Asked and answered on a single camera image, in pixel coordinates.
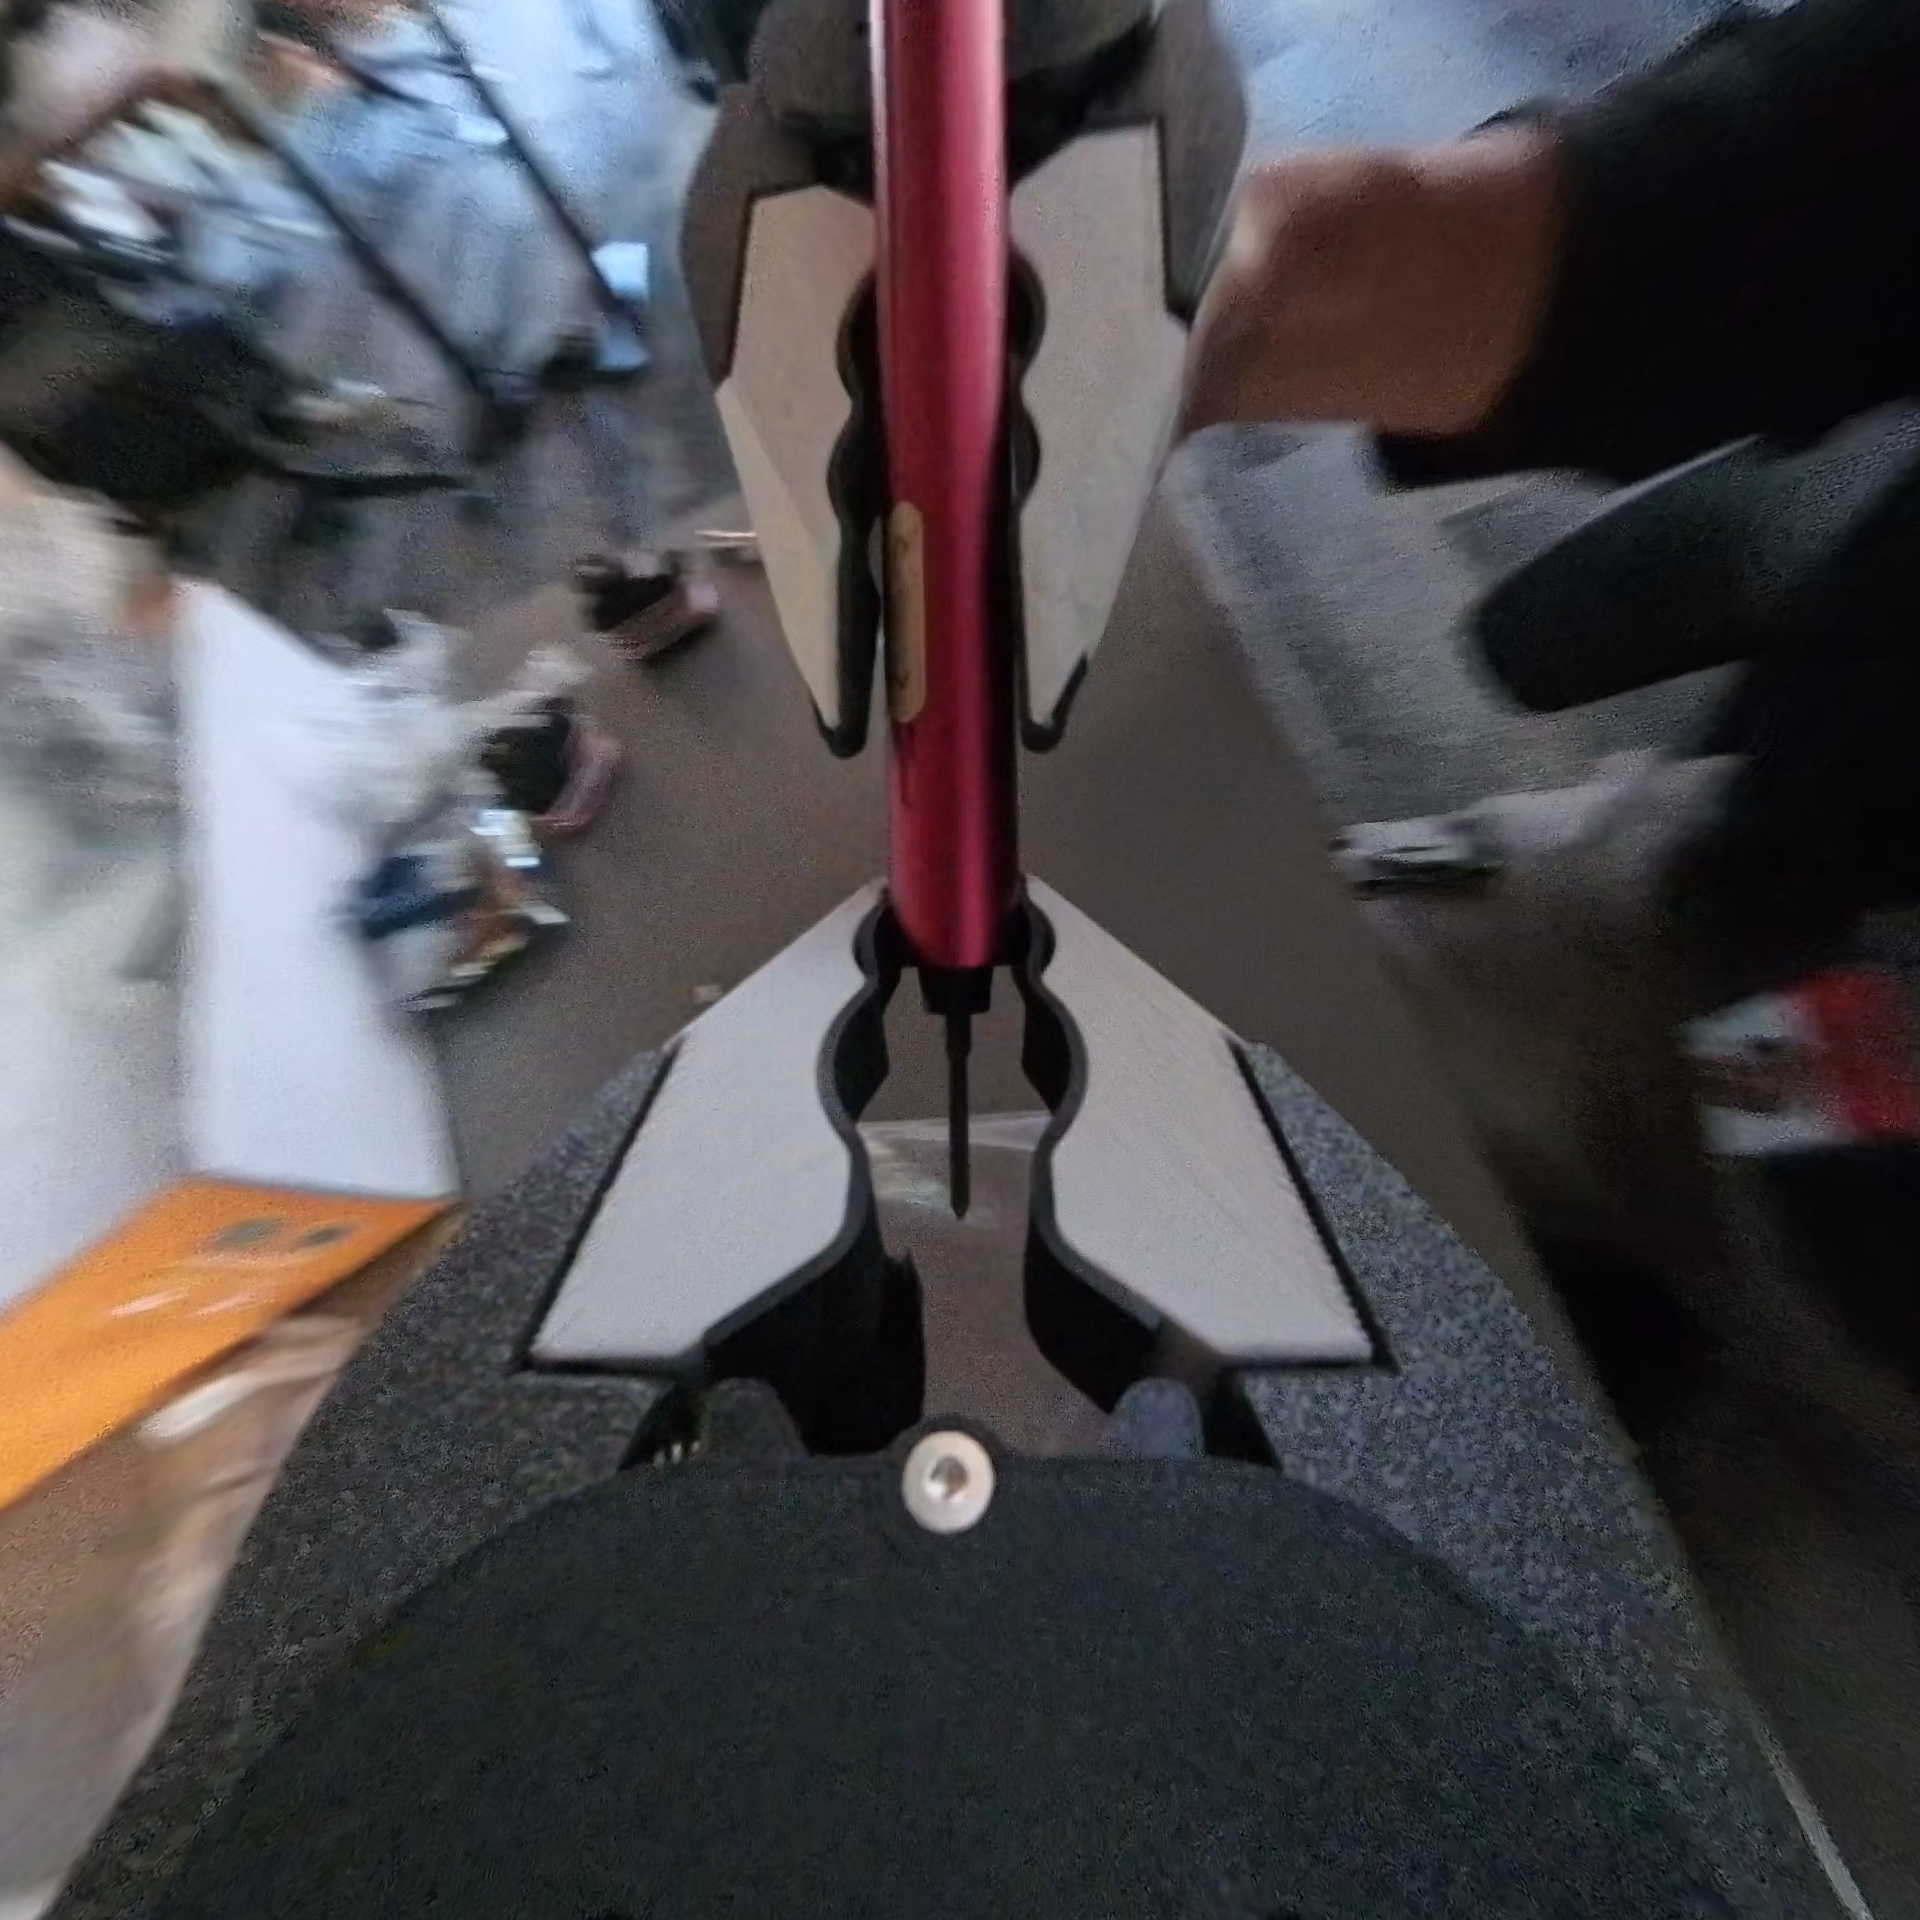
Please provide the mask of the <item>person's white shoe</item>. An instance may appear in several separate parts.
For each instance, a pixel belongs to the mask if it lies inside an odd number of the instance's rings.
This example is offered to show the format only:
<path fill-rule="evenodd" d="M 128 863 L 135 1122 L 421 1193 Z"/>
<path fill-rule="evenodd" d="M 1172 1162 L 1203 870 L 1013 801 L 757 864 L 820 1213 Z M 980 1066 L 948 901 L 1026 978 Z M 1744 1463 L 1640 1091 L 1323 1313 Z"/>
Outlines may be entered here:
<path fill-rule="evenodd" d="M 1572 784 L 1341 829 L 1328 840 L 1328 858 L 1360 901 L 1484 896 L 1550 858 L 1710 809 L 1732 770 L 1731 755 L 1607 755 Z"/>

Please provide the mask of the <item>pile of small screw bags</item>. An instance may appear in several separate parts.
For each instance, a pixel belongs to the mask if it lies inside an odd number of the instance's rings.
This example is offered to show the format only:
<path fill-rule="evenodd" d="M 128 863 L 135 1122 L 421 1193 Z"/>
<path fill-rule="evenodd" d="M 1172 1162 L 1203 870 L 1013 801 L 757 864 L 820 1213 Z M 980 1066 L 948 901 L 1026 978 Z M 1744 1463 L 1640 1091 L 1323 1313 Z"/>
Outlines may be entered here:
<path fill-rule="evenodd" d="M 319 792 L 367 848 L 342 919 L 398 1009 L 442 1016 L 568 928 L 548 854 L 604 814 L 622 749 L 583 707 L 572 641 L 474 699 L 463 632 L 382 608 L 352 641 Z"/>

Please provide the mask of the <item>grey desk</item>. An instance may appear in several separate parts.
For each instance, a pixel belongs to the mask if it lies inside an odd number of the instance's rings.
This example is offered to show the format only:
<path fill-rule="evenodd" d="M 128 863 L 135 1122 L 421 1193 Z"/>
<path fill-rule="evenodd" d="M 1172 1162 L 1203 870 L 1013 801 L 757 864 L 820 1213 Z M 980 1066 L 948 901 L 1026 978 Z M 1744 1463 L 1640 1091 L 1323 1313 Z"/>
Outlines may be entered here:
<path fill-rule="evenodd" d="M 1451 1313 L 1461 1360 L 1320 1384 L 1276 1377 L 1246 1415 L 1282 1437 L 1298 1402 L 1332 1434 L 1370 1419 L 1360 1454 L 1418 1466 L 1386 1514 L 1450 1552 L 1502 1606 L 1567 1634 L 1571 1577 L 1624 1574 L 1647 1537 L 1640 1585 L 1667 1577 L 1670 1624 L 1639 1662 L 1732 1685 L 1702 1631 L 1690 1575 L 1624 1430 L 1562 1301 L 1480 1163 L 1374 933 L 1332 878 L 1307 773 L 1250 648 L 1213 485 L 1256 477 L 1287 449 L 1270 433 L 1213 434 L 1180 454 L 1126 574 L 1085 709 L 1068 744 L 1029 765 L 1026 826 L 1040 878 L 1262 1055 L 1287 1105 L 1287 1139 L 1360 1168 L 1347 1218 L 1380 1243 L 1405 1230 L 1423 1267 L 1399 1282 L 1387 1334 Z M 586 1171 L 636 1103 L 631 1056 L 664 1045 L 725 990 L 853 896 L 880 864 L 880 775 L 834 762 L 787 691 L 772 605 L 733 577 L 716 639 L 660 669 L 605 669 L 595 709 L 638 770 L 586 850 L 564 855 L 576 917 L 548 959 L 517 962 L 442 1045 L 453 1133 L 483 1193 L 507 1189 L 564 1121 L 592 1136 Z M 1364 1210 L 1382 1207 L 1382 1227 Z"/>

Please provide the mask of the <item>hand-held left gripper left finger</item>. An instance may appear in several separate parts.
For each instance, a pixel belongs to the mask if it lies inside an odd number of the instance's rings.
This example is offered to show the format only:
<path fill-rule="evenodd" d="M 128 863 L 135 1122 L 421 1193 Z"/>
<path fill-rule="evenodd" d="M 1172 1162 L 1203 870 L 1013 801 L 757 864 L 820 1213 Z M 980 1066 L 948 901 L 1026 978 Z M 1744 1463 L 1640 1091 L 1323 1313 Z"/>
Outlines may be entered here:
<path fill-rule="evenodd" d="M 534 1368 L 693 1369 L 853 1255 L 886 1006 L 872 881 L 679 1032 L 532 1331 Z"/>

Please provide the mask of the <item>person's right forearm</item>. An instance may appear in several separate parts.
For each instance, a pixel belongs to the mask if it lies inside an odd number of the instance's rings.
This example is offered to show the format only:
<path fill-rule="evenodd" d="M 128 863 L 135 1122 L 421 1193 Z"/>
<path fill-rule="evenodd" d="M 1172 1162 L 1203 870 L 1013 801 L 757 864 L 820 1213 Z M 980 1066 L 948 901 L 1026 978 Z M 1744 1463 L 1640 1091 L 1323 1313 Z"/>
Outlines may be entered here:
<path fill-rule="evenodd" d="M 1562 162 L 1542 320 L 1472 433 L 1375 439 L 1392 485 L 1629 485 L 1915 403 L 1915 2 L 1740 7 L 1527 117 Z"/>

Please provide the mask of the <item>person's right hand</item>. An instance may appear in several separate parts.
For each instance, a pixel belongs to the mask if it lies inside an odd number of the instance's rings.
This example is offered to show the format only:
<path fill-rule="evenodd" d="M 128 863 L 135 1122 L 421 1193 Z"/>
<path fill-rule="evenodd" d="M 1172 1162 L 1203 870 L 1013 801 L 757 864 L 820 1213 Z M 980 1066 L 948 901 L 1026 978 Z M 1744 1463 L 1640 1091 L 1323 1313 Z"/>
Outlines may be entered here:
<path fill-rule="evenodd" d="M 1180 434 L 1479 427 L 1546 315 L 1558 182 L 1555 137 L 1530 121 L 1253 167 L 1191 330 Z"/>

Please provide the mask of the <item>person's dark clothed body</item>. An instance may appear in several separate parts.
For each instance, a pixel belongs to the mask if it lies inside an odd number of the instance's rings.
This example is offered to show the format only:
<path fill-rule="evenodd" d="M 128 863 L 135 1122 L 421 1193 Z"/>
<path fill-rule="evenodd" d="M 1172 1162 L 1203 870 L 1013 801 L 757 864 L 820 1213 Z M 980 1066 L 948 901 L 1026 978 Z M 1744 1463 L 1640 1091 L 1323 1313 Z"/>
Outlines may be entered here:
<path fill-rule="evenodd" d="M 1702 933 L 1807 949 L 1915 906 L 1915 408 L 1622 488 L 1468 632 L 1533 714 L 1735 670 L 1698 738 L 1726 784 L 1661 883 Z"/>

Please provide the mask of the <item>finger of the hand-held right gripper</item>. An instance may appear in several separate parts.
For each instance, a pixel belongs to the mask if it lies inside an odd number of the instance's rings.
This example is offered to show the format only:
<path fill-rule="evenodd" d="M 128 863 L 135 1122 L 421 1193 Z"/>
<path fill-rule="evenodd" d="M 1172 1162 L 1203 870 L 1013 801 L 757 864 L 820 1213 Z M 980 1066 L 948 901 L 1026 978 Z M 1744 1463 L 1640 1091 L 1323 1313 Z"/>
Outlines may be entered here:
<path fill-rule="evenodd" d="M 872 214 L 828 186 L 742 202 L 716 298 L 716 399 L 787 651 L 831 751 L 867 745 L 875 593 L 847 331 L 872 282 Z"/>
<path fill-rule="evenodd" d="M 1035 472 L 1018 505 L 1022 738 L 1050 753 L 1102 643 L 1167 449 L 1187 325 L 1167 306 L 1158 127 L 1102 128 L 1018 189 L 1040 341 L 1018 381 Z"/>

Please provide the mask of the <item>red electric screwdriver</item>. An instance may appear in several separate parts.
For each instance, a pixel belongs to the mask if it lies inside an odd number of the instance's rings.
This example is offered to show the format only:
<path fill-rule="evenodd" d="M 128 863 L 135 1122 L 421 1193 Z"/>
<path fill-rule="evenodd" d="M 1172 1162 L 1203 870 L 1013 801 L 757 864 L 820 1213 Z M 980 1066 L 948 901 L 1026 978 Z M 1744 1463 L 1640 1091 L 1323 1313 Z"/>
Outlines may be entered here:
<path fill-rule="evenodd" d="M 1004 51 L 1002 6 L 870 6 L 886 894 L 943 1027 L 956 1216 L 971 1027 L 1020 891 Z"/>

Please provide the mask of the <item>white orange cardboard box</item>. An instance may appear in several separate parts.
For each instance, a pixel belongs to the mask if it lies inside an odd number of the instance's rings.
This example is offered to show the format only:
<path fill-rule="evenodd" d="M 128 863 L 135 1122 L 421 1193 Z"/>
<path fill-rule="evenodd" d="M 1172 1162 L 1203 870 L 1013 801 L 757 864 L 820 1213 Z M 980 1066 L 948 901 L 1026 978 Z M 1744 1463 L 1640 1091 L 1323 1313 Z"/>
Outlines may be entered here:
<path fill-rule="evenodd" d="M 461 1193 L 430 1045 L 348 926 L 346 673 L 207 583 L 175 673 L 171 984 L 122 973 L 131 891 L 5 935 L 5 1506 Z"/>

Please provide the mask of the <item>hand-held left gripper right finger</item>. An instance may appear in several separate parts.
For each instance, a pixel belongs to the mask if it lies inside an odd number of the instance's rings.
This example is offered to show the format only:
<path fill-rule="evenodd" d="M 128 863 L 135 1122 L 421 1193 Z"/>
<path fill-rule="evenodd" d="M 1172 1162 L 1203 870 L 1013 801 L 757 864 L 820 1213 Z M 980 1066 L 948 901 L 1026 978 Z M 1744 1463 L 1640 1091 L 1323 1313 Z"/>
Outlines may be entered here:
<path fill-rule="evenodd" d="M 1375 1341 L 1239 1038 L 1023 888 L 1023 1314 L 1055 1369 L 1364 1368 Z"/>

